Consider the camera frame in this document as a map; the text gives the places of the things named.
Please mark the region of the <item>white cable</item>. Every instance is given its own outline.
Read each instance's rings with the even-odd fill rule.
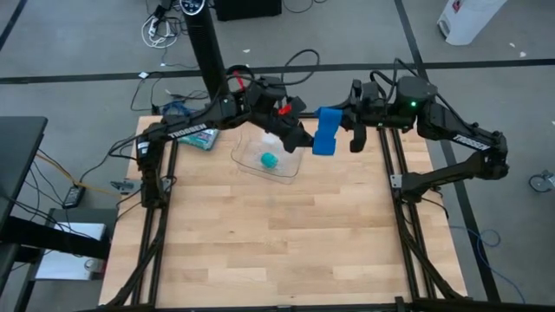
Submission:
[[[171,47],[174,43],[177,42],[177,34],[173,34],[171,29],[170,29],[170,23],[168,21],[166,21],[166,34],[164,36],[158,36],[156,35],[156,27],[154,27],[154,24],[158,21],[158,19],[154,16],[150,16],[147,21],[142,24],[142,27],[140,28],[140,36],[142,37],[142,41],[150,48],[154,48],[154,49],[165,49],[165,48],[169,48]],[[148,40],[150,41],[147,42],[147,39],[145,37],[145,28],[147,27],[147,25],[149,26],[148,29]],[[166,40],[168,38],[173,38],[173,41],[171,41],[170,43],[164,45],[163,43],[166,42]]]

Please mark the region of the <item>blue cable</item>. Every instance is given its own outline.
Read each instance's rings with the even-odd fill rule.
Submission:
[[[517,291],[517,293],[519,293],[520,300],[522,301],[522,303],[526,304],[526,300],[525,300],[524,296],[522,295],[522,292],[520,291],[519,286],[517,286],[517,284],[515,284],[513,281],[511,281],[508,277],[502,275],[496,269],[492,268],[489,265],[489,263],[486,261],[486,259],[484,258],[484,255],[482,255],[482,252],[480,250],[480,242],[482,242],[487,247],[491,247],[491,248],[499,247],[499,245],[501,244],[501,235],[496,230],[491,230],[491,229],[482,231],[480,234],[478,234],[475,231],[472,231],[472,230],[470,230],[470,229],[468,229],[464,226],[449,226],[449,227],[451,229],[466,230],[466,231],[468,231],[468,233],[470,233],[470,234],[474,235],[476,238],[478,238],[478,241],[476,242],[476,250],[478,251],[478,255],[480,255],[480,260],[482,261],[482,263],[485,264],[486,267],[489,268],[490,271],[492,271],[497,276],[504,279],[507,283],[511,284],[514,287],[514,289]],[[488,243],[482,238],[488,232],[492,232],[493,234],[495,234],[497,236],[497,242],[496,243],[494,243],[494,244]]]

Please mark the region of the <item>transparent bowl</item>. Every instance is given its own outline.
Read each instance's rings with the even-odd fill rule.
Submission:
[[[252,124],[244,124],[239,131],[238,143],[232,150],[232,159],[240,171],[283,184],[293,183],[303,160],[304,148],[287,153],[277,136],[265,133]],[[262,156],[265,153],[271,153],[277,158],[275,167],[268,168],[263,164]]]

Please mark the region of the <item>blue block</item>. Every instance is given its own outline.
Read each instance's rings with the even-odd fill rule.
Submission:
[[[318,130],[314,134],[312,153],[330,156],[336,152],[336,133],[341,123],[343,111],[339,109],[320,107],[316,111]]]

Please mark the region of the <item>wooden tabletop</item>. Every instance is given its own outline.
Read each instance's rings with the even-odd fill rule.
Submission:
[[[159,119],[140,118],[138,132]],[[304,125],[316,131],[314,120]],[[307,149],[295,180],[285,185],[238,169],[230,154],[241,131],[262,133],[242,127],[249,128],[221,133],[210,152],[179,146],[156,306],[383,303],[395,296],[410,301],[377,131],[368,130],[362,153],[349,152],[352,132],[342,130],[335,156]],[[426,143],[415,131],[402,135],[402,142],[409,171],[432,170]],[[128,177],[140,177],[133,161]],[[424,197],[441,202],[432,192]],[[138,201],[131,198],[121,211]],[[417,207],[430,260],[466,294],[443,210],[426,202]],[[134,269],[145,214],[137,207],[118,222],[100,303]],[[145,276],[148,283],[150,271]],[[420,273],[418,279],[423,291]]]

